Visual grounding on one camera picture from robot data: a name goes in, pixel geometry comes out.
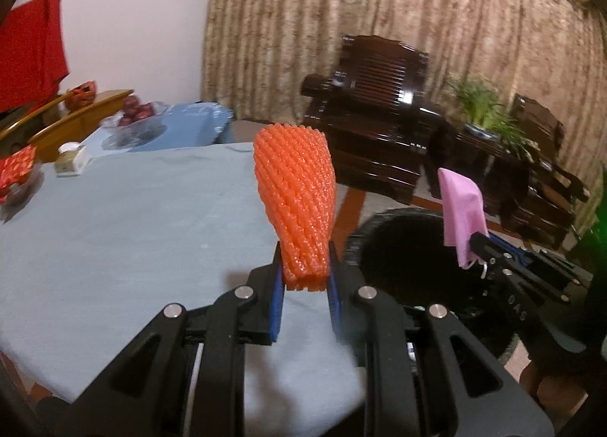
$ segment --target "small white box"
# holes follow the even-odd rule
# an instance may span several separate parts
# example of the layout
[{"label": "small white box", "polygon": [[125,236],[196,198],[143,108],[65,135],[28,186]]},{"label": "small white box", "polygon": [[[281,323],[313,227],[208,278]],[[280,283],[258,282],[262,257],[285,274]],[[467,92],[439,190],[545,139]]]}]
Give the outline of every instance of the small white box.
[{"label": "small white box", "polygon": [[86,146],[78,145],[75,149],[61,152],[57,161],[55,161],[55,173],[57,173],[57,176],[78,176],[84,171],[84,167],[90,159]]}]

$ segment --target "beige curtain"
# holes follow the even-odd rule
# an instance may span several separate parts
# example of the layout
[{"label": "beige curtain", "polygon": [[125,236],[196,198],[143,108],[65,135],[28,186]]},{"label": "beige curtain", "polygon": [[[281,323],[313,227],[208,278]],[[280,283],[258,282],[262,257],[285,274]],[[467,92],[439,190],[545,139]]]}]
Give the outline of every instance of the beige curtain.
[{"label": "beige curtain", "polygon": [[204,98],[238,117],[301,120],[306,74],[330,74],[342,34],[399,39],[430,54],[427,92],[448,104],[447,76],[483,75],[550,108],[566,127],[561,163],[602,196],[607,145],[604,17],[590,0],[211,0]]}]

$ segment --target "red towel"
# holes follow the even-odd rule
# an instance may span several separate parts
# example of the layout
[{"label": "red towel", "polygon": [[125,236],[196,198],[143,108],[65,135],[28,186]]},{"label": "red towel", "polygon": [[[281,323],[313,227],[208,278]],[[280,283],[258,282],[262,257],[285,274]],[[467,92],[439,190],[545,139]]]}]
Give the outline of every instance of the red towel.
[{"label": "red towel", "polygon": [[0,112],[44,102],[69,73],[61,38],[61,0],[32,0],[0,25]]}]

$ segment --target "orange mesh sleeve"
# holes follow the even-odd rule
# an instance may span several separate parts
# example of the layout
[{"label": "orange mesh sleeve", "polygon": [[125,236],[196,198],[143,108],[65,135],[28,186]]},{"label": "orange mesh sleeve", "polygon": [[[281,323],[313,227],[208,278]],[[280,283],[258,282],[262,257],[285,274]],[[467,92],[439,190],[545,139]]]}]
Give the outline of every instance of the orange mesh sleeve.
[{"label": "orange mesh sleeve", "polygon": [[253,143],[255,176],[280,240],[288,289],[324,290],[335,212],[335,172],[318,130],[271,125]]}]

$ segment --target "fruit bowl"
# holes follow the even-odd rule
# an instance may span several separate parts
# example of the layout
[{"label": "fruit bowl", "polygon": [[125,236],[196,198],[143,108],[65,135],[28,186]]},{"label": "fruit bowl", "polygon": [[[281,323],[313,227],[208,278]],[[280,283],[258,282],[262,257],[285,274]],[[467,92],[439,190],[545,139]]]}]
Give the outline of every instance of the fruit bowl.
[{"label": "fruit bowl", "polygon": [[149,104],[154,114],[140,120],[130,121],[128,125],[122,125],[124,122],[121,120],[130,119],[125,115],[124,110],[117,111],[111,117],[104,118],[99,126],[110,132],[110,137],[102,143],[102,148],[135,147],[145,144],[162,134],[166,130],[162,119],[169,105],[158,101]]}]

